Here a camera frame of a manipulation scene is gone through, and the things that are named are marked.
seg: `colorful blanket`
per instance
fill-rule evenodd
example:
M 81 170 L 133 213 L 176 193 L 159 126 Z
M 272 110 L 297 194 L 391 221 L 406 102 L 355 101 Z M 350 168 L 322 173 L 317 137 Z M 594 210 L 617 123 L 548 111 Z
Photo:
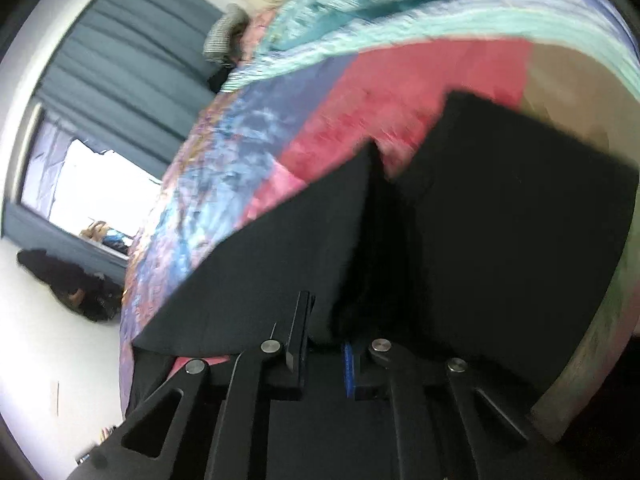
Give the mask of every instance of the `colorful blanket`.
M 481 0 L 475 1 L 472 9 Z M 456 17 L 469 10 L 468 2 L 450 1 L 449 13 L 445 3 L 434 2 L 430 18 L 413 9 L 384 23 L 351 22 L 315 47 L 258 55 L 230 81 L 227 89 L 233 91 L 219 94 L 201 113 L 130 252 L 120 330 L 123 411 L 132 340 L 221 240 L 350 158 L 364 139 L 376 141 L 387 173 L 397 173 L 453 88 L 519 108 L 602 150 L 640 161 L 640 68 L 622 20 L 577 0 L 572 4 L 584 15 L 570 19 L 559 11 L 541 12 L 544 5 L 534 0 L 487 1 L 464 20 Z M 491 7 L 499 2 L 487 33 Z M 442 28 L 449 19 L 459 27 Z M 588 24 L 580 38 L 577 26 L 563 30 L 571 20 Z M 434 27 L 439 33 L 432 34 Z M 410 33 L 398 36 L 402 30 Z M 640 288 L 632 295 L 640 276 L 640 234 L 633 233 L 612 280 L 613 296 L 607 293 L 608 307 L 590 335 L 600 341 L 624 340 L 635 325 L 629 319 L 640 314 Z M 592 342 L 584 345 L 592 348 Z M 560 377 L 558 392 L 545 399 L 543 422 L 564 416 L 554 428 L 541 428 L 550 438 L 585 402 L 585 384 L 606 375 L 610 356 L 596 354 L 572 360 L 567 373 L 573 389 L 568 392 Z

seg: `gray curtain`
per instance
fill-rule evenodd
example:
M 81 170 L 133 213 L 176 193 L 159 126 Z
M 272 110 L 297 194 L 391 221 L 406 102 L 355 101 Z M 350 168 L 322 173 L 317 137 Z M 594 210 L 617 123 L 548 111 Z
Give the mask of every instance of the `gray curtain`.
M 202 46 L 218 9 L 204 0 L 94 0 L 36 96 L 45 108 L 158 178 L 213 99 Z

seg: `curtain fold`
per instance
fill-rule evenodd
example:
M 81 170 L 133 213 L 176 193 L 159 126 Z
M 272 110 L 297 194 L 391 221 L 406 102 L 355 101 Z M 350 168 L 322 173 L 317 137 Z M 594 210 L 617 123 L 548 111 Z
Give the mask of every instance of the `curtain fold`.
M 204 0 L 94 0 L 36 96 L 158 178 L 213 99 L 204 39 L 222 14 Z

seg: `curtain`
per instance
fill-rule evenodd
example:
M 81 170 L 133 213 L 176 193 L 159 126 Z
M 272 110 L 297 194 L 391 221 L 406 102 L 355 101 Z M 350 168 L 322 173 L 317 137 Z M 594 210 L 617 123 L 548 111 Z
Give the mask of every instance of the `curtain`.
M 202 47 L 222 14 L 204 0 L 94 0 L 55 53 L 37 98 L 161 178 L 217 66 Z

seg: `folded black clothing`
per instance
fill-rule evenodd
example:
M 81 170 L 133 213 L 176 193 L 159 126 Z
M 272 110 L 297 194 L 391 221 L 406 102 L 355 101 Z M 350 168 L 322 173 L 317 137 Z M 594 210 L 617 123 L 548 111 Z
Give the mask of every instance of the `folded black clothing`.
M 368 143 L 340 168 L 220 243 L 134 339 L 134 347 L 207 357 L 258 346 L 272 331 L 286 341 L 300 290 L 315 296 L 311 338 L 340 341 L 354 330 L 354 320 L 367 323 L 371 308 L 363 291 L 380 293 L 367 269 L 379 269 L 376 240 L 387 240 L 380 222 L 394 210 L 386 203 L 392 195 L 388 186 L 378 149 Z
M 397 184 L 424 337 L 544 392 L 607 291 L 638 170 L 454 92 Z

